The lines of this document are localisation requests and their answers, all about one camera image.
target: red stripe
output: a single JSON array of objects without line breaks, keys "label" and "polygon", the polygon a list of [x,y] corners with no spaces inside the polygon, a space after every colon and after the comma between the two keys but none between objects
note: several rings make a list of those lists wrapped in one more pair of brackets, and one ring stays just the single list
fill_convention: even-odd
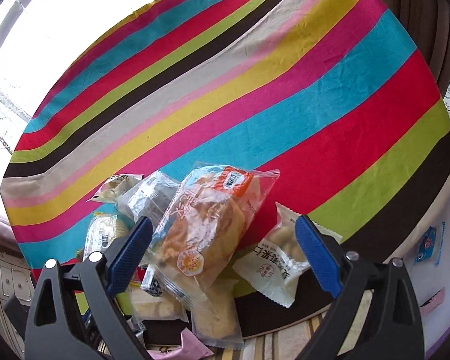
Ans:
[{"label": "red stripe", "polygon": [[43,108],[60,93],[70,82],[78,76],[91,62],[96,60],[99,56],[112,49],[122,40],[124,40],[130,34],[141,30],[142,28],[149,25],[153,20],[155,20],[159,15],[166,12],[167,10],[183,3],[186,0],[161,0],[153,5],[148,11],[143,12],[135,20],[117,28],[116,31],[111,33],[104,40],[96,44],[92,49],[90,49],[85,55],[82,56],[78,61],[76,61],[72,66],[70,66],[65,73],[60,77],[56,84],[47,93],[44,100],[41,102],[40,106],[34,114],[37,117]]},{"label": "red stripe", "polygon": [[15,151],[31,150],[42,146],[101,97],[232,14],[248,1],[224,0],[194,16],[167,36],[156,40],[149,47],[138,52],[85,89],[62,110],[53,115],[41,130],[22,135]]},{"label": "red stripe", "polygon": [[259,242],[276,224],[275,202],[301,214],[313,211],[372,166],[439,98],[417,50],[353,111],[261,166],[281,175],[240,248]]},{"label": "red stripe", "polygon": [[[375,26],[385,9],[385,5],[380,0],[359,0],[342,20],[286,74],[191,124],[126,165],[118,173],[150,174],[200,144],[252,117],[260,111],[256,106],[252,106],[256,105],[257,99],[260,99],[259,107],[264,109],[311,85],[360,42]],[[234,118],[223,119],[224,113],[234,115]],[[32,227],[13,226],[17,242],[39,242],[53,238],[72,227],[100,205],[96,202],[84,203],[85,200],[92,197],[94,192],[95,188],[66,212],[48,222]]]}]

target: green stripe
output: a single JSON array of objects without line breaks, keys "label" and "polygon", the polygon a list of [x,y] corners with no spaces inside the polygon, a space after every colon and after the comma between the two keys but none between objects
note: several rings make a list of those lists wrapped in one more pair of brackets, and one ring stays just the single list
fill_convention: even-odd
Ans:
[{"label": "green stripe", "polygon": [[33,162],[46,157],[49,153],[63,144],[75,131],[77,131],[80,127],[99,115],[111,104],[121,99],[127,93],[138,88],[140,85],[146,83],[154,76],[162,73],[173,64],[190,55],[192,52],[195,52],[207,43],[211,42],[221,33],[225,32],[227,29],[242,20],[246,15],[256,9],[264,1],[265,0],[248,1],[231,15],[225,17],[214,26],[211,26],[209,29],[197,35],[195,38],[189,40],[187,43],[175,49],[173,52],[155,62],[153,65],[149,66],[137,75],[130,78],[128,81],[111,90],[101,99],[97,100],[93,105],[87,108],[84,112],[75,117],[67,125],[65,125],[65,127],[47,143],[31,150],[15,151],[10,162]]},{"label": "green stripe", "polygon": [[448,131],[450,120],[440,99],[377,162],[310,217],[341,234],[343,241],[350,238],[405,185]]}]

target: striped fabric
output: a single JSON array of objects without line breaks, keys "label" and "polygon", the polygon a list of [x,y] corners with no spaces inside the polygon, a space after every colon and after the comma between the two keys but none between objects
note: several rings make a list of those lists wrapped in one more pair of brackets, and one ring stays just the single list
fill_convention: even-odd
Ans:
[{"label": "striped fabric", "polygon": [[195,161],[281,170],[237,256],[275,224],[277,200],[383,261],[450,174],[450,122],[380,0],[158,0],[54,85],[1,195],[40,269],[73,261],[92,213],[113,212],[87,202],[108,176],[182,179]]}]

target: blue snack package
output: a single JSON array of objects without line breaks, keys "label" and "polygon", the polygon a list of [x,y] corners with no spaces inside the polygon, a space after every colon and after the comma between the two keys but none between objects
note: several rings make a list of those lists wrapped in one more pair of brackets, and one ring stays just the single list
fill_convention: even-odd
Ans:
[{"label": "blue snack package", "polygon": [[437,236],[437,228],[429,227],[422,238],[422,242],[418,248],[418,254],[416,255],[415,262],[419,263],[429,259],[433,254],[433,248],[435,247],[435,238]]}]

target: teal stripe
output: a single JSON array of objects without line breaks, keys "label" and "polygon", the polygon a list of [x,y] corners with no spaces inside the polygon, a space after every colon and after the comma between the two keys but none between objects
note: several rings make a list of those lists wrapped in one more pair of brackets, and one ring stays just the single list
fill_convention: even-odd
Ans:
[{"label": "teal stripe", "polygon": [[[386,11],[375,27],[315,83],[178,157],[161,170],[183,179],[195,161],[255,169],[356,108],[389,80],[415,49],[395,16]],[[277,115],[286,124],[277,123]],[[79,240],[78,245],[83,243],[89,222],[86,217],[65,233],[34,243],[24,255],[32,260],[29,263],[35,268],[40,268],[50,257],[43,251],[53,251],[59,261],[68,261],[74,250],[63,245],[75,240]]]},{"label": "teal stripe", "polygon": [[186,0],[159,15],[148,26],[129,35],[78,74],[43,108],[36,118],[29,122],[25,128],[25,133],[35,132],[43,128],[53,115],[105,74],[147,48],[157,39],[166,36],[192,17],[221,1],[223,0]]}]

